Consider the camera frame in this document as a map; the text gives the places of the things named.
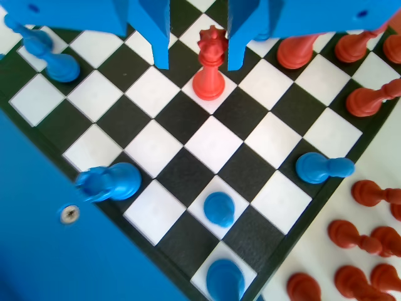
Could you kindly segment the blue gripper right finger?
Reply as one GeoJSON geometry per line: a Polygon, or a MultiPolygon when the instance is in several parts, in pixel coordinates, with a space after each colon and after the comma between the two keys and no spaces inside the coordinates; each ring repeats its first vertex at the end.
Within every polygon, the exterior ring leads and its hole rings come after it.
{"type": "Polygon", "coordinates": [[[260,31],[260,4],[260,1],[228,1],[229,71],[236,71],[242,67],[246,46],[260,31]]]}

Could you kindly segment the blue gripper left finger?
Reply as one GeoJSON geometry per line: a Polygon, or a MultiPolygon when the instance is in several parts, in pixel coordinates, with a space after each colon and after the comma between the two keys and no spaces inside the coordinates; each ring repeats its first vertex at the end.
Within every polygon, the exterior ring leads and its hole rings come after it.
{"type": "Polygon", "coordinates": [[[156,67],[169,68],[170,1],[131,0],[127,22],[151,44],[156,67]]]}

